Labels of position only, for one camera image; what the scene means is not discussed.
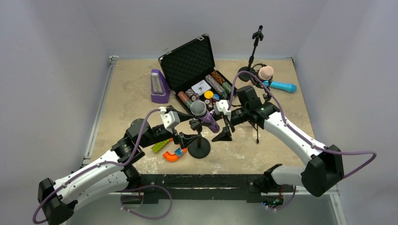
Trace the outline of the purple glitter microphone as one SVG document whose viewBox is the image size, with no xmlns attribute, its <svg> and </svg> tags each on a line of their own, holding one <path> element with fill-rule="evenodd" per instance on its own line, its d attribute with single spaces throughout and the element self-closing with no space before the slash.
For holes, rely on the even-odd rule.
<svg viewBox="0 0 398 225">
<path fill-rule="evenodd" d="M 212 117 L 211 113 L 207 110 L 206 104 L 201 100 L 193 101 L 190 107 L 191 113 L 198 117 L 204 123 L 210 123 L 208 128 L 213 133 L 218 133 L 220 131 L 220 127 L 217 122 Z"/>
</svg>

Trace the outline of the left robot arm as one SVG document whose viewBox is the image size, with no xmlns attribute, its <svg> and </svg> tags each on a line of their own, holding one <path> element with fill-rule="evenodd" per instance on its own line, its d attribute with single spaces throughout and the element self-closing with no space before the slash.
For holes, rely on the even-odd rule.
<svg viewBox="0 0 398 225">
<path fill-rule="evenodd" d="M 33 215 L 33 223 L 61 225 L 69 220 L 78 207 L 84 206 L 96 197 L 125 190 L 141 184 L 141 175 L 133 166 L 145 153 L 143 147 L 173 139 L 181 147 L 199 138 L 199 135 L 178 133 L 175 127 L 193 118 L 192 115 L 176 110 L 173 106 L 151 110 L 147 116 L 158 112 L 162 123 L 150 127 L 148 118 L 136 119 L 115 145 L 100 158 L 79 170 L 57 180 L 46 178 L 39 183 L 39 206 Z"/>
</svg>

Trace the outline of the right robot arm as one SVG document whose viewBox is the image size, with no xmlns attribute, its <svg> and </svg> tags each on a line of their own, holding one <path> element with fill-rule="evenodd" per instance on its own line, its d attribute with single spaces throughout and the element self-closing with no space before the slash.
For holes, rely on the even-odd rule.
<svg viewBox="0 0 398 225">
<path fill-rule="evenodd" d="M 238 89 L 237 96 L 241 106 L 232 111 L 227 100 L 215 103 L 214 112 L 223 117 L 226 126 L 212 141 L 230 141 L 234 126 L 249 122 L 281 140 L 304 164 L 302 167 L 276 164 L 264 172 L 263 179 L 253 182 L 256 188 L 269 192 L 283 185 L 301 186 L 320 197 L 344 178 L 343 160 L 337 146 L 327 147 L 311 138 L 290 123 L 277 106 L 261 102 L 252 86 Z"/>
</svg>

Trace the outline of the beige pink microphone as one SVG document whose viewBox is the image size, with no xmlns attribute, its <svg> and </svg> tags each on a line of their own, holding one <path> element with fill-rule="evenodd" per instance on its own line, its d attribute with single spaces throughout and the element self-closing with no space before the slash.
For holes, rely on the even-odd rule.
<svg viewBox="0 0 398 225">
<path fill-rule="evenodd" d="M 258 71 L 258 77 L 262 81 L 270 80 L 273 77 L 274 69 L 271 66 L 263 66 Z"/>
</svg>

